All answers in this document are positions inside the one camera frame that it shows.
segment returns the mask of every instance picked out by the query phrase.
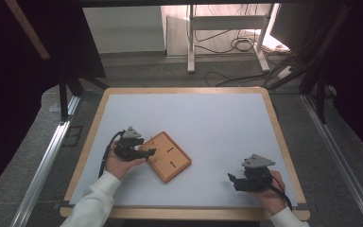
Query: dark wall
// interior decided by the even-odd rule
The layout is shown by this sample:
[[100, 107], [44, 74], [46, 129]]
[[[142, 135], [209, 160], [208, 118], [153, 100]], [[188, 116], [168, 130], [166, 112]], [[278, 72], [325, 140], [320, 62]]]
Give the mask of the dark wall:
[[306, 41], [308, 24], [314, 3], [283, 3], [280, 6], [270, 35], [287, 45], [292, 51], [299, 50]]
[[50, 55], [43, 60], [0, 0], [0, 175], [41, 108], [41, 97], [66, 77], [97, 78], [105, 73], [93, 37], [76, 1], [41, 5], [18, 1]]
[[43, 91], [58, 81], [4, 1], [0, 1], [0, 175], [41, 108]]
[[338, 112], [363, 141], [363, 1], [351, 4], [350, 13], [326, 52], [322, 70], [327, 82], [337, 90], [334, 104]]

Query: gray carpet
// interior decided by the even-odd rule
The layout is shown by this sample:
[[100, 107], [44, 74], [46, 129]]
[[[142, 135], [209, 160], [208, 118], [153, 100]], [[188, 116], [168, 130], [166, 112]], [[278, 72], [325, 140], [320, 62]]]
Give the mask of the gray carpet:
[[[158, 57], [159, 63], [152, 63], [152, 59], [139, 59], [116, 65], [111, 58], [107, 58], [103, 62], [108, 78], [102, 81], [112, 87], [204, 87], [207, 86], [205, 74], [209, 71], [216, 71], [231, 79], [261, 73], [259, 64], [252, 56], [244, 58], [243, 61], [202, 59], [196, 65], [195, 74], [186, 72], [187, 66], [183, 60], [170, 60], [171, 63], [167, 63]], [[207, 75], [210, 86], [224, 80], [226, 79], [216, 74]], [[277, 110], [287, 147], [311, 210], [308, 222], [313, 227], [363, 226], [363, 216], [297, 93], [299, 82], [300, 79], [291, 81], [270, 93], [270, 97]], [[257, 80], [225, 85], [257, 86], [262, 83], [262, 80]], [[59, 226], [64, 221], [59, 214], [58, 205], [73, 175], [103, 94], [103, 91], [88, 82], [83, 81], [83, 85], [87, 91], [81, 96], [71, 129], [60, 148], [27, 226]], [[58, 126], [60, 113], [49, 112], [51, 105], [59, 101], [58, 92], [58, 88], [54, 88], [43, 95], [43, 107], [33, 127], [0, 179], [0, 226], [10, 225]], [[326, 101], [325, 115], [331, 132], [336, 136], [363, 185], [363, 144], [339, 117], [332, 100]], [[111, 220], [109, 223], [122, 226], [124, 222]], [[264, 221], [261, 226], [272, 225]]]

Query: black cable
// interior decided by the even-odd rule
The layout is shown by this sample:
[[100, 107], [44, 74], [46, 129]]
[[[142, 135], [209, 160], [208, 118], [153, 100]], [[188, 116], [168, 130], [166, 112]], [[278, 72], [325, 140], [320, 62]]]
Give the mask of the black cable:
[[277, 64], [275, 67], [273, 67], [273, 69], [267, 74], [267, 77], [264, 80], [264, 83], [262, 85], [262, 87], [266, 88], [267, 86], [267, 82], [280, 74], [280, 72], [282, 72], [284, 70], [284, 67], [286, 67], [288, 65], [288, 63], [290, 62], [291, 58], [287, 57], [285, 58], [282, 62], [280, 62], [279, 64]]
[[[250, 48], [248, 48], [248, 49], [241, 49], [241, 48], [238, 47], [239, 44], [248, 44], [248, 43], [251, 44]], [[231, 46], [232, 46], [232, 48], [229, 49], [229, 50], [215, 51], [215, 50], [209, 49], [207, 47], [204, 47], [202, 45], [195, 45], [195, 47], [197, 47], [197, 48], [206, 49], [206, 50], [208, 50], [210, 52], [213, 52], [213, 53], [216, 53], [216, 54], [226, 54], [226, 53], [232, 52], [235, 49], [237, 49], [237, 50], [239, 50], [241, 52], [248, 52], [253, 48], [253, 44], [250, 41], [250, 39], [246, 39], [246, 38], [235, 38], [235, 39], [233, 39], [232, 42], [231, 42]]]
[[190, 23], [190, 20], [187, 22], [188, 18], [188, 5], [185, 6], [185, 33], [187, 34], [187, 40], [190, 41], [190, 37], [188, 36], [188, 23]]
[[290, 208], [290, 210], [293, 211], [293, 206], [291, 205], [291, 201], [288, 198], [288, 196], [285, 194], [285, 192], [282, 192], [281, 190], [279, 190], [278, 188], [276, 188], [272, 184], [269, 184], [268, 187], [269, 187], [270, 190], [276, 192], [276, 194], [278, 194], [285, 201], [288, 208]]
[[265, 56], [265, 58], [267, 58], [267, 60], [270, 62], [270, 63], [272, 63], [272, 64], [280, 64], [282, 61], [280, 61], [280, 62], [275, 62], [275, 61], [272, 61], [269, 57], [270, 56], [286, 56], [286, 54], [279, 54], [279, 55], [269, 55], [269, 54], [267, 54], [266, 56]]
[[244, 4], [240, 4], [240, 8], [234, 13], [234, 15], [237, 15], [237, 12], [240, 11], [240, 15], [241, 15], [241, 9], [243, 9], [243, 5]]
[[215, 87], [219, 87], [220, 85], [223, 85], [228, 82], [237, 82], [238, 80], [241, 80], [241, 79], [249, 79], [249, 80], [242, 82], [242, 83], [247, 83], [247, 82], [251, 82], [254, 80], [258, 80], [258, 79], [263, 79], [266, 75], [267, 74], [262, 74], [262, 75], [256, 75], [256, 76], [247, 76], [247, 77], [242, 77], [242, 78], [229, 79], [229, 80], [220, 82], [219, 84], [215, 85]]
[[230, 30], [225, 30], [225, 31], [222, 31], [222, 32], [220, 32], [220, 33], [218, 33], [218, 34], [216, 34], [216, 35], [210, 36], [210, 37], [205, 38], [205, 39], [203, 39], [203, 40], [199, 40], [199, 39], [197, 38], [197, 32], [194, 30], [194, 36], [196, 37], [196, 40], [197, 40], [198, 42], [203, 42], [203, 41], [207, 41], [207, 40], [213, 39], [213, 38], [214, 38], [214, 37], [216, 37], [216, 36], [223, 35], [223, 34], [225, 34], [225, 33], [229, 32], [229, 31], [230, 31]]
[[249, 5], [250, 5], [250, 9], [249, 9], [249, 15], [251, 15], [250, 11], [251, 11], [251, 6], [252, 6], [252, 4], [249, 4]]
[[207, 79], [207, 76], [208, 76], [209, 74], [218, 74], [218, 75], [220, 75], [221, 77], [223, 77], [223, 78], [225, 78], [225, 79], [230, 79], [230, 78], [226, 77], [225, 75], [223, 75], [223, 74], [221, 74], [221, 73], [218, 73], [218, 72], [214, 72], [214, 71], [207, 72], [207, 73], [204, 75], [204, 79], [205, 79], [205, 82], [206, 82], [206, 84], [207, 84], [207, 86], [208, 86], [208, 87], [210, 87], [209, 82], [208, 82], [208, 79]]
[[211, 15], [214, 15], [214, 13], [211, 11], [210, 6], [211, 6], [211, 5], [208, 5], [208, 10], [211, 12]]
[[333, 13], [329, 15], [329, 17], [326, 19], [326, 22], [318, 29], [318, 31], [311, 37], [309, 41], [307, 41], [302, 47], [294, 51], [294, 56], [301, 55], [306, 49], [313, 49], [313, 46], [317, 43], [317, 40], [320, 38], [323, 32], [326, 31], [326, 28], [328, 28], [334, 19], [337, 17], [337, 13]]
[[250, 177], [252, 177], [253, 179], [257, 180], [258, 182], [263, 183], [270, 190], [272, 190], [273, 192], [275, 192], [276, 194], [278, 194], [282, 198], [282, 200], [285, 201], [285, 203], [287, 204], [288, 208], [290, 208], [290, 210], [293, 211], [293, 206], [291, 204], [290, 198], [285, 194], [285, 191], [283, 190], [282, 187], [281, 187], [281, 190], [279, 190], [278, 188], [276, 188], [275, 186], [273, 186], [271, 183], [266, 183], [266, 182], [262, 181], [261, 179], [259, 179], [257, 177], [254, 177], [252, 175], [250, 175]]
[[[258, 4], [256, 5], [256, 7], [255, 7], [255, 12], [254, 12], [254, 15], [256, 15], [256, 11], [257, 11], [257, 9], [258, 9]], [[255, 32], [256, 32], [256, 29], [254, 30], [254, 44], [255, 44], [255, 42], [256, 42], [256, 39], [255, 39]]]
[[122, 131], [119, 131], [118, 133], [116, 133], [112, 139], [111, 139], [111, 142], [109, 143], [109, 145], [107, 146], [106, 150], [105, 150], [105, 153], [104, 153], [104, 156], [102, 157], [102, 163], [101, 163], [101, 168], [99, 169], [99, 177], [102, 176], [102, 173], [104, 172], [104, 169], [105, 169], [105, 164], [106, 164], [106, 160], [108, 159], [108, 155], [109, 155], [109, 152], [111, 151], [111, 144], [113, 143], [114, 139], [118, 136], [118, 135], [122, 135], [123, 132]]
[[283, 187], [282, 187], [282, 185], [279, 183], [279, 181], [275, 178], [275, 177], [273, 177], [273, 175], [272, 175], [272, 178], [273, 178], [273, 180], [275, 180], [276, 181], [276, 183], [281, 187], [281, 190], [282, 190], [282, 192], [283, 193], [285, 193], [285, 191], [283, 190]]
[[249, 4], [246, 4], [246, 11], [244, 12], [244, 15], [247, 15], [247, 10], [249, 9]]

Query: table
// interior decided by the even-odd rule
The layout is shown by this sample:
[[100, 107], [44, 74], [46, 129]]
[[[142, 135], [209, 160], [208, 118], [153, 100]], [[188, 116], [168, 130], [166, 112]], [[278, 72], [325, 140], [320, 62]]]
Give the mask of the table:
[[[109, 100], [110, 95], [141, 95], [141, 94], [260, 94], [264, 99], [268, 116], [271, 122], [271, 127], [274, 130], [277, 143], [279, 145], [285, 167], [288, 172], [289, 180], [292, 182], [292, 188], [296, 196], [298, 207], [293, 213], [301, 220], [309, 219], [310, 212], [305, 209], [306, 201], [303, 195], [303, 191], [300, 186], [300, 182], [296, 175], [294, 165], [291, 161], [288, 153], [285, 139], [280, 129], [276, 114], [273, 110], [268, 92], [263, 88], [111, 88], [105, 91], [104, 96], [101, 99], [98, 110], [95, 115], [93, 125], [90, 129], [88, 137], [86, 139], [83, 151], [81, 152], [78, 160], [74, 176], [70, 182], [67, 193], [64, 200], [69, 201], [72, 198], [75, 188], [78, 184], [78, 180], [82, 174], [83, 168], [86, 166], [87, 158], [95, 140], [95, 135], [98, 131], [99, 122], [102, 119], [106, 103]], [[60, 214], [64, 217], [68, 217], [72, 211], [72, 207], [63, 206], [60, 210]], [[114, 207], [110, 213], [110, 218], [142, 218], [142, 219], [198, 219], [198, 220], [262, 220], [268, 218], [268, 213], [262, 208], [161, 208], [161, 207]]]
[[[261, 65], [262, 71], [267, 73], [270, 71], [268, 63], [262, 51], [262, 43], [267, 33], [268, 24], [271, 17], [276, 17], [279, 4], [271, 4], [265, 15], [232, 15], [232, 16], [195, 16], [194, 5], [190, 5], [189, 14], [189, 34], [193, 34], [196, 30], [228, 30], [228, 29], [261, 29], [258, 42], [252, 44], [255, 55]], [[195, 72], [195, 46], [194, 39], [188, 41], [187, 51], [187, 71]]]

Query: black curtain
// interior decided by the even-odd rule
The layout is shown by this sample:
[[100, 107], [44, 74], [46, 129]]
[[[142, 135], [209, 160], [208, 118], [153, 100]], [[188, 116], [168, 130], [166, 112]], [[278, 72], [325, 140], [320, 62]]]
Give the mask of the black curtain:
[[79, 4], [49, 3], [18, 1], [51, 57], [43, 60], [0, 0], [0, 175], [34, 122], [42, 94], [59, 83], [63, 70], [66, 77], [105, 77]]
[[363, 141], [363, 1], [354, 2], [327, 51], [323, 69], [337, 90], [338, 112]]

